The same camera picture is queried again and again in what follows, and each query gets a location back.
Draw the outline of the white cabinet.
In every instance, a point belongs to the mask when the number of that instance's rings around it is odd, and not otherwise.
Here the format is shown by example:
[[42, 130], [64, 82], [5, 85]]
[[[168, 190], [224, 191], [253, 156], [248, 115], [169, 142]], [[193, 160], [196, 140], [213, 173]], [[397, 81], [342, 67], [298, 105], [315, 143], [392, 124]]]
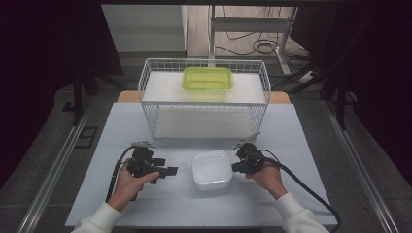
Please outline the white cabinet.
[[186, 51], [184, 5], [102, 5], [117, 52]]

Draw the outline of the black stand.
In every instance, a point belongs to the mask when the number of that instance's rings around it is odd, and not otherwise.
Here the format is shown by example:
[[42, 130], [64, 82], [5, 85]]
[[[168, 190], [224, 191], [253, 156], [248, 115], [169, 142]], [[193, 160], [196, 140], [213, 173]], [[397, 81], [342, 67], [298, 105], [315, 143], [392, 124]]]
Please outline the black stand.
[[73, 96], [72, 102], [66, 102], [63, 106], [63, 112], [73, 112], [73, 125], [77, 126], [83, 116], [83, 90], [87, 95], [96, 95], [98, 93], [98, 85], [91, 75], [76, 74], [73, 80]]
[[287, 90], [289, 94], [296, 94], [309, 88], [310, 86], [325, 82], [320, 90], [320, 97], [322, 100], [330, 100], [333, 95], [336, 95], [336, 100], [333, 101], [335, 106], [335, 119], [342, 130], [346, 129], [345, 124], [345, 108], [348, 104], [347, 101], [347, 79], [343, 74], [343, 70], [338, 65], [332, 65], [326, 70], [319, 70], [314, 63], [308, 63], [297, 72], [293, 74], [287, 74], [283, 76], [270, 75], [270, 78], [281, 79], [279, 83], [272, 84], [272, 90], [279, 89], [281, 86], [293, 83], [300, 80], [308, 72], [314, 72], [314, 75], [302, 84]]

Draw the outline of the green plastic container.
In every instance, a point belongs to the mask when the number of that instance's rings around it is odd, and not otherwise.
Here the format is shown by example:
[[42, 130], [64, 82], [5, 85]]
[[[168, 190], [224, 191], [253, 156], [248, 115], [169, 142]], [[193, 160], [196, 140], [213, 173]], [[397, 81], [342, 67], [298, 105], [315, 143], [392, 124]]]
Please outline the green plastic container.
[[183, 72], [184, 90], [228, 91], [232, 86], [232, 72], [228, 68], [188, 67]]

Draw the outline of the white metal desk frame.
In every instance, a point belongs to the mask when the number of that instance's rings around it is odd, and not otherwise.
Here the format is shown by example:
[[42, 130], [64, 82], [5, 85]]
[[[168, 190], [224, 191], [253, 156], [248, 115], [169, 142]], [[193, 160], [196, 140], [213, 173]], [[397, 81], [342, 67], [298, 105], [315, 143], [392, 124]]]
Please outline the white metal desk frame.
[[215, 6], [210, 7], [209, 13], [209, 51], [208, 58], [215, 58], [215, 33], [216, 32], [257, 32], [257, 33], [280, 33], [282, 35], [279, 44], [275, 48], [276, 57], [284, 75], [290, 75], [285, 51], [297, 7], [292, 7], [289, 15], [285, 18], [274, 17], [216, 17]]

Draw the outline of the white wire shelf rack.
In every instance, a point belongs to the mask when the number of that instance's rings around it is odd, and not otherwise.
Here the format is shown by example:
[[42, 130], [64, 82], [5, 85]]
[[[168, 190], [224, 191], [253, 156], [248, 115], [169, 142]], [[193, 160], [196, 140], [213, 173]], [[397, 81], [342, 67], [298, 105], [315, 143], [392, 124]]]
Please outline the white wire shelf rack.
[[[224, 67], [228, 91], [184, 90], [188, 67]], [[259, 132], [271, 86], [261, 60], [149, 58], [138, 83], [152, 135], [160, 138], [240, 139]]]

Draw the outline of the person's left hand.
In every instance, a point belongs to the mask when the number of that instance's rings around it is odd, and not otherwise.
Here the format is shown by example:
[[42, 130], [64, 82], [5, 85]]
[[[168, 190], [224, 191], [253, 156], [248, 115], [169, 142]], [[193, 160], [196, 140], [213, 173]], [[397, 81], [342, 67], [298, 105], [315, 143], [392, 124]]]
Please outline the person's left hand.
[[107, 204], [118, 212], [121, 212], [129, 201], [143, 189], [144, 184], [159, 177], [159, 172], [149, 173], [141, 178], [133, 177], [127, 170], [128, 161], [120, 167], [119, 176], [113, 195]]

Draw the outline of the dark curtain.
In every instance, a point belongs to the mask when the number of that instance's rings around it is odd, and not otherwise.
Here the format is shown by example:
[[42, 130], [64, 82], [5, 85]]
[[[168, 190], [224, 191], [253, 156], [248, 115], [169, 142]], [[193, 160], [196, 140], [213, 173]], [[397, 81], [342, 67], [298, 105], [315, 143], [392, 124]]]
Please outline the dark curtain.
[[103, 0], [0, 0], [0, 187], [76, 77], [120, 75]]
[[330, 97], [344, 78], [357, 97], [360, 121], [412, 185], [412, 0], [371, 0], [365, 8], [300, 7], [291, 37], [326, 70], [367, 13], [372, 18], [321, 95]]

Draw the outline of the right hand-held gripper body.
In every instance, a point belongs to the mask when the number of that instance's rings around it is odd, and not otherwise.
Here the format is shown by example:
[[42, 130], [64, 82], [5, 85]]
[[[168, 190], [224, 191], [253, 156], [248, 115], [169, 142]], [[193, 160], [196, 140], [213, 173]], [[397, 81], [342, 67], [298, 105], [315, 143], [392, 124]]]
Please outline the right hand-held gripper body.
[[244, 164], [246, 172], [243, 174], [253, 174], [260, 171], [265, 163], [263, 155], [253, 144], [259, 132], [242, 138], [233, 148], [236, 150], [235, 155], [239, 158], [238, 162]]

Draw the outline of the metal floor rail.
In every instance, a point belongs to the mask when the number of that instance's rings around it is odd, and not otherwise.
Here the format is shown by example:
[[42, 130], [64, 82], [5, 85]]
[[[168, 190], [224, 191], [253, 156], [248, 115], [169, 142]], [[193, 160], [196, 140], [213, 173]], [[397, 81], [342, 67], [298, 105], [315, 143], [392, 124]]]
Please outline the metal floor rail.
[[34, 233], [34, 230], [36, 229], [38, 222], [41, 219], [50, 198], [52, 197], [52, 193], [62, 175], [76, 142], [80, 138], [81, 132], [90, 114], [93, 102], [94, 97], [87, 97], [78, 123], [72, 127], [65, 143], [52, 163], [51, 168], [49, 169], [37, 194], [29, 206], [16, 233]]
[[400, 233], [386, 201], [363, 165], [347, 131], [340, 126], [338, 120], [336, 119], [336, 111], [333, 109], [332, 103], [325, 100], [322, 100], [321, 103], [326, 110], [326, 114], [344, 148], [344, 151], [348, 155], [349, 160], [354, 167], [354, 171], [360, 180], [360, 184], [365, 192], [365, 195], [367, 196], [375, 215], [382, 225], [383, 230], [385, 233]]

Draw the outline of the black floor bracket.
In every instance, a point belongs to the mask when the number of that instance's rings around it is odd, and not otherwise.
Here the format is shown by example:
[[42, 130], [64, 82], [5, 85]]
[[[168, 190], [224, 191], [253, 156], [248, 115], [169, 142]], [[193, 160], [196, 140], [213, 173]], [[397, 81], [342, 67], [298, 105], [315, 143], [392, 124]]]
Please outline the black floor bracket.
[[90, 149], [95, 140], [97, 129], [97, 126], [84, 127], [76, 142], [75, 148], [82, 150]]

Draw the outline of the white power strip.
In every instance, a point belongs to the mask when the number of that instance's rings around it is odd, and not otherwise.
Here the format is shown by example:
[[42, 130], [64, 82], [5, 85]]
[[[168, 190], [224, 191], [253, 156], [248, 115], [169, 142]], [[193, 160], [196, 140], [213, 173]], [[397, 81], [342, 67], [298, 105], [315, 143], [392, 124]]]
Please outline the white power strip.
[[311, 80], [315, 76], [315, 73], [312, 71], [308, 71], [306, 74], [304, 74], [299, 80], [299, 83], [305, 83], [309, 80]]

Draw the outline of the person's right hand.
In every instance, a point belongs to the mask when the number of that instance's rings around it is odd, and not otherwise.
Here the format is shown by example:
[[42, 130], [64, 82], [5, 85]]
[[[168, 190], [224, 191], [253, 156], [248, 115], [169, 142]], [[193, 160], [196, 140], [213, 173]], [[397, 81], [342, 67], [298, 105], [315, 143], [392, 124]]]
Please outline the person's right hand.
[[253, 174], [247, 174], [246, 178], [248, 180], [254, 180], [275, 199], [279, 199], [288, 193], [283, 186], [280, 169], [268, 162], [264, 163], [260, 171]]

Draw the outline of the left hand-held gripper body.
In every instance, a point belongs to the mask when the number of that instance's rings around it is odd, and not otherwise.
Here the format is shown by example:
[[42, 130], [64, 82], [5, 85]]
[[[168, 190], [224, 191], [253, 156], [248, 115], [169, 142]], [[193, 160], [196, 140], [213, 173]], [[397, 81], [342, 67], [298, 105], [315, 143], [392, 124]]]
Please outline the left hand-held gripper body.
[[144, 177], [150, 173], [157, 172], [154, 166], [154, 152], [146, 147], [133, 146], [132, 157], [128, 160], [127, 171], [135, 178]]

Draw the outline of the white square container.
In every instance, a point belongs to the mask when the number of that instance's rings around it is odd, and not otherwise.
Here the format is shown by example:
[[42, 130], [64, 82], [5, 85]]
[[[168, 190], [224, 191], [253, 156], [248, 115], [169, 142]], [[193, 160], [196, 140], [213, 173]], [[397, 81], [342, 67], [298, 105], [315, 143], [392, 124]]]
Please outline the white square container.
[[223, 150], [200, 153], [191, 161], [192, 177], [200, 191], [213, 191], [228, 187], [233, 172], [228, 155]]

